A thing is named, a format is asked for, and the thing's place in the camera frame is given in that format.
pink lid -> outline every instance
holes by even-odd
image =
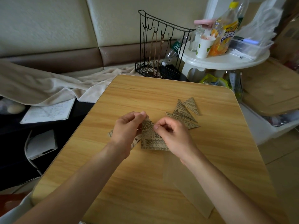
[[[195,25],[200,25],[200,24],[214,24],[216,19],[210,19],[210,20],[194,20]]]

forearm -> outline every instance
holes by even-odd
[[[274,224],[277,223],[248,196],[234,185],[207,158],[198,153],[186,166],[227,224]]]
[[[107,144],[73,176],[15,224],[78,223],[123,160]]]

left hand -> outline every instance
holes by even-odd
[[[141,134],[141,123],[146,117],[145,111],[130,112],[116,120],[111,142],[124,154],[124,158],[129,156],[135,136]]]

hand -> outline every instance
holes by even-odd
[[[130,112],[116,120],[110,141],[124,154],[124,158],[129,156],[134,138],[141,134],[141,123],[146,117],[145,111]]]
[[[200,154],[186,126],[179,120],[163,117],[154,125],[154,131],[165,141],[169,150],[185,165]]]

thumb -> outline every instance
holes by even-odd
[[[159,134],[163,140],[165,140],[170,134],[164,127],[157,124],[154,125],[154,131]]]
[[[147,114],[145,111],[142,111],[138,116],[136,116],[132,122],[134,125],[136,125],[136,127],[138,127],[143,120],[145,120],[145,118],[147,117]]]

